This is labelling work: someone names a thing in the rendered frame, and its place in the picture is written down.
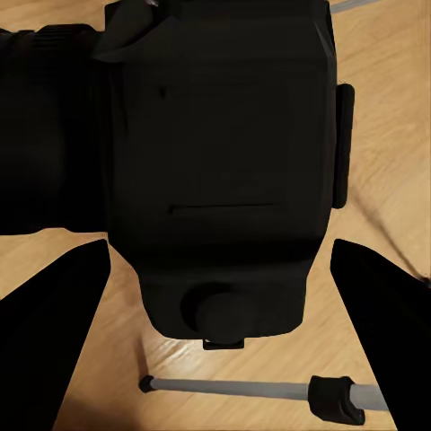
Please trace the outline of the camera tripod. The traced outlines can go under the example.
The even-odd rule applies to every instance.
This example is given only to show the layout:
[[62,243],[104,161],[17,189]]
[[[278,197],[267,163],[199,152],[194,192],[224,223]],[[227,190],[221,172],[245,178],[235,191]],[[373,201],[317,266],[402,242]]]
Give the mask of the camera tripod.
[[[342,3],[330,6],[330,14],[345,12],[376,1],[343,0]],[[423,277],[422,282],[431,288],[431,277]],[[210,392],[231,396],[304,400],[310,403],[310,411],[317,418],[341,425],[364,425],[366,410],[389,412],[378,384],[354,383],[348,376],[340,378],[312,376],[310,383],[270,383],[157,379],[149,374],[141,380],[139,388],[143,392],[163,389],[164,391]]]

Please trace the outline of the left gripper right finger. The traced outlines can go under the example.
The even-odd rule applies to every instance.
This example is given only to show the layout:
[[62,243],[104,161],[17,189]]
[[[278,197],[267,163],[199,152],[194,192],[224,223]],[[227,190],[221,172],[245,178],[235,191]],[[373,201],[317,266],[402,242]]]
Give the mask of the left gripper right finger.
[[398,431],[431,431],[431,288],[342,239],[330,272]]

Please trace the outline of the digital camera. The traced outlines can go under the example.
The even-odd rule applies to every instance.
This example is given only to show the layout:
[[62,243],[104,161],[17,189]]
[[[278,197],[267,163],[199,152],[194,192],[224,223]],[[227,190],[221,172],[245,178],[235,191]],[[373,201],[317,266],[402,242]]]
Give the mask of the digital camera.
[[347,204],[355,88],[330,0],[119,0],[0,29],[0,235],[108,232],[166,338],[303,323]]

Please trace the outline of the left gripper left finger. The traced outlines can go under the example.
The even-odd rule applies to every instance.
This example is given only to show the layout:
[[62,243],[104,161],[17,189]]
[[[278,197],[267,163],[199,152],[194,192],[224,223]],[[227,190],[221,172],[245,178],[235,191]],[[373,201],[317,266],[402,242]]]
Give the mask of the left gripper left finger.
[[0,431],[52,431],[110,273],[100,239],[0,300]]

